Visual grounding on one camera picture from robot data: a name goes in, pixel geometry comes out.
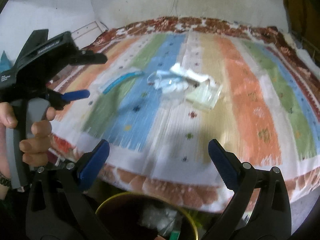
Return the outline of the person's left hand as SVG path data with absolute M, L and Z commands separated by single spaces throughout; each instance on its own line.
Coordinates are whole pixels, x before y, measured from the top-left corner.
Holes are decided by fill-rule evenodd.
M 56 110 L 49 107 L 45 120 L 32 124 L 31 132 L 34 137 L 20 141 L 19 148 L 23 152 L 24 163 L 31 166 L 42 166 L 48 162 L 47 151 L 51 148 L 50 135 L 52 133 L 50 122 L 55 116 Z M 1 103 L 1 174 L 7 179 L 10 178 L 10 170 L 7 161 L 5 132 L 6 129 L 15 128 L 17 124 L 12 106 L 7 102 Z

